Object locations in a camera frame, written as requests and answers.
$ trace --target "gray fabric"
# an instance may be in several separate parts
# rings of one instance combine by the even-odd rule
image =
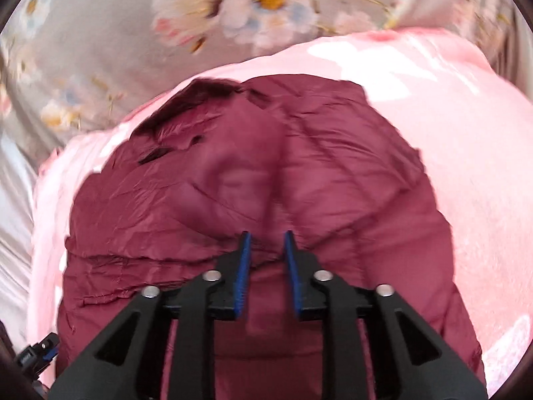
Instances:
[[[29,161],[0,126],[0,320],[15,350],[26,346],[31,192],[36,178]]]
[[[496,64],[512,14],[508,0],[22,0],[0,34],[5,126],[39,164],[188,77],[322,35],[444,27]]]

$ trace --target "metal rivet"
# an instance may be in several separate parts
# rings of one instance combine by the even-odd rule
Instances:
[[[394,295],[394,287],[392,287],[390,284],[380,284],[378,287],[376,287],[376,292],[380,296],[391,296]]]
[[[203,278],[206,281],[218,281],[222,278],[222,274],[218,271],[207,271],[204,272]]]
[[[159,294],[159,289],[155,286],[146,286],[141,293],[145,298],[155,298]]]
[[[333,274],[329,271],[316,271],[313,275],[316,281],[330,281],[333,279]]]

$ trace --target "burgundy garment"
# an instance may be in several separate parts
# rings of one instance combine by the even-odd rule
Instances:
[[[242,319],[216,325],[218,399],[319,396],[320,325],[292,312],[286,230],[350,284],[392,284],[483,379],[418,152],[362,87],[307,75],[197,79],[87,178],[66,240],[59,371],[135,292],[212,269],[243,230],[254,269]]]

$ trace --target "blue gripper pad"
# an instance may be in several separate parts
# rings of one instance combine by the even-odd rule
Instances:
[[[292,304],[294,305],[294,311],[299,316],[302,312],[302,287],[300,284],[300,277],[298,274],[298,267],[296,265],[296,259],[294,256],[296,244],[294,242],[294,236],[291,231],[285,233],[283,252],[289,266],[290,287],[292,289]]]
[[[243,233],[241,241],[241,259],[234,282],[235,316],[239,317],[243,312],[248,292],[248,276],[250,275],[252,234]]]

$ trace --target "pink tablecloth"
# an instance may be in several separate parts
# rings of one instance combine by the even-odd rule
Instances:
[[[439,208],[453,227],[456,283],[484,350],[489,393],[495,392],[531,337],[533,105],[492,72],[476,47],[440,30],[323,38],[201,75],[246,80],[275,73],[363,85],[372,105],[420,148]],[[30,342],[54,327],[63,241],[80,184],[189,81],[113,130],[74,138],[43,166],[35,191]],[[44,379],[50,383],[51,372]]]

